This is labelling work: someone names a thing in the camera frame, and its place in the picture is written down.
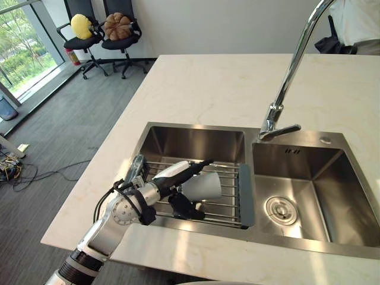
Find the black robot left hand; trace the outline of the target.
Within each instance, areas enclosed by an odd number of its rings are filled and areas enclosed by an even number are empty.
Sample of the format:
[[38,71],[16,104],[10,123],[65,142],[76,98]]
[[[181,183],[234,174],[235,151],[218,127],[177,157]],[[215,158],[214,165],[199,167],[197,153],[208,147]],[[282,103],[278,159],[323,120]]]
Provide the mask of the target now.
[[198,174],[205,166],[212,164],[214,160],[204,160],[199,163],[180,161],[164,169],[152,178],[152,183],[159,190],[160,197],[168,197],[168,202],[174,212],[185,219],[203,220],[205,213],[199,211],[177,187],[188,181],[193,175]]

